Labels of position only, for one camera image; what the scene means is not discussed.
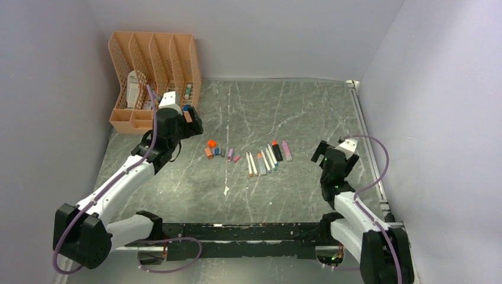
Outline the orange highlighter cap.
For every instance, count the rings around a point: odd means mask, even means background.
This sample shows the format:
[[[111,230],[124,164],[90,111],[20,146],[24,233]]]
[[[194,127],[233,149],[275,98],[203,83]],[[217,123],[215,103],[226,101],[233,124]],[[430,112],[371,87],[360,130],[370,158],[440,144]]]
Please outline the orange highlighter cap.
[[[217,147],[217,142],[215,140],[208,140],[208,146],[210,148],[216,148]]]

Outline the peach marker cap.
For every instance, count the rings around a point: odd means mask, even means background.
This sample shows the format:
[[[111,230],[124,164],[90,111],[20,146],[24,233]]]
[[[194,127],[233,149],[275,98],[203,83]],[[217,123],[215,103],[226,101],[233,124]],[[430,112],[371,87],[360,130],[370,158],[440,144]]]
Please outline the peach marker cap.
[[[212,148],[210,148],[210,147],[206,147],[206,148],[204,149],[204,153],[205,153],[205,155],[206,155],[207,159],[212,159],[212,158],[213,158],[213,156],[214,156],[214,155],[213,155],[213,150],[212,150]]]

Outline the black orange highlighter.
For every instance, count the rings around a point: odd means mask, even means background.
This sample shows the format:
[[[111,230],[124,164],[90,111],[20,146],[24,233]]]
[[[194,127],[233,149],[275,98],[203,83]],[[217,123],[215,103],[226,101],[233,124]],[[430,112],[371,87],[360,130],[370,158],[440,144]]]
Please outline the black orange highlighter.
[[[278,143],[275,140],[272,142],[272,150],[273,150],[273,153],[275,155],[276,160],[278,162],[283,161],[283,157],[282,157],[282,153],[281,153],[280,147],[279,147]]]

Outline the white pen blue cap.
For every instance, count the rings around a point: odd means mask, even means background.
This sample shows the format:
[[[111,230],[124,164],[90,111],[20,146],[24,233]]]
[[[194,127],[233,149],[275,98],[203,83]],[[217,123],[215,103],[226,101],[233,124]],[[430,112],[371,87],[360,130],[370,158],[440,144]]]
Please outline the white pen blue cap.
[[[270,152],[270,154],[271,154],[271,157],[272,157],[272,161],[273,161],[274,166],[275,166],[275,167],[278,167],[278,166],[279,166],[279,163],[278,163],[278,161],[277,161],[277,159],[276,159],[276,157],[275,157],[275,155],[274,155],[274,153],[273,153],[273,150],[272,150],[271,145],[270,145],[270,144],[267,144],[267,147],[268,147],[268,150],[269,150],[269,152]]]

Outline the white pen teal cap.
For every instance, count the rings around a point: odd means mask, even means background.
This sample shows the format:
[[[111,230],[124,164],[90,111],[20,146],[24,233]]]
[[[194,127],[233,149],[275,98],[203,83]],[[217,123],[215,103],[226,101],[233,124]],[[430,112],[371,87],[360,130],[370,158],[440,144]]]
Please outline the white pen teal cap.
[[[267,158],[269,160],[271,169],[274,170],[274,171],[276,171],[276,165],[275,165],[275,162],[273,160],[272,153],[270,152],[270,150],[268,148],[266,148],[266,155],[267,155]]]

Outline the white marker orange end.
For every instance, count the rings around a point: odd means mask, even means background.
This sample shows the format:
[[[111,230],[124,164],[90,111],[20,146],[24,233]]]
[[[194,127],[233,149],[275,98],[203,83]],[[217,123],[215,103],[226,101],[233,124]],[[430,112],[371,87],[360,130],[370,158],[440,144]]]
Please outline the white marker orange end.
[[[251,163],[250,156],[249,156],[248,152],[246,152],[246,160],[247,160],[247,166],[248,166],[249,176],[253,177],[254,176],[254,172],[253,172],[253,167],[252,167],[252,163]]]

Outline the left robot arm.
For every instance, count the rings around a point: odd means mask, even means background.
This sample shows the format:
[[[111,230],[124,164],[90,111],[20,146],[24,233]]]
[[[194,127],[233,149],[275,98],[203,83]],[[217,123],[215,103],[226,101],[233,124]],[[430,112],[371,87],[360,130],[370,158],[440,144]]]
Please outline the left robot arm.
[[[109,253],[136,241],[156,246],[164,237],[162,218],[147,211],[111,222],[111,218],[142,184],[169,162],[181,141],[204,132],[192,105],[182,109],[161,106],[153,115],[153,128],[132,149],[125,163],[97,190],[76,205],[63,204],[55,213],[53,268],[61,275],[57,261],[64,256],[80,268],[95,269]]]

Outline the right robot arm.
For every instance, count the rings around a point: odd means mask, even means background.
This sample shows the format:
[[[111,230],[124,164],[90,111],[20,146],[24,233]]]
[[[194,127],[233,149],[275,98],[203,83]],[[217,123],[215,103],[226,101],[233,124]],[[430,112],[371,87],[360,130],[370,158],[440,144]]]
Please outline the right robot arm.
[[[346,181],[359,159],[356,148],[351,138],[337,146],[321,141],[311,158],[322,169],[322,197],[334,210],[321,219],[320,239],[327,245],[340,242],[358,261],[364,283],[414,283],[407,233],[377,217]]]

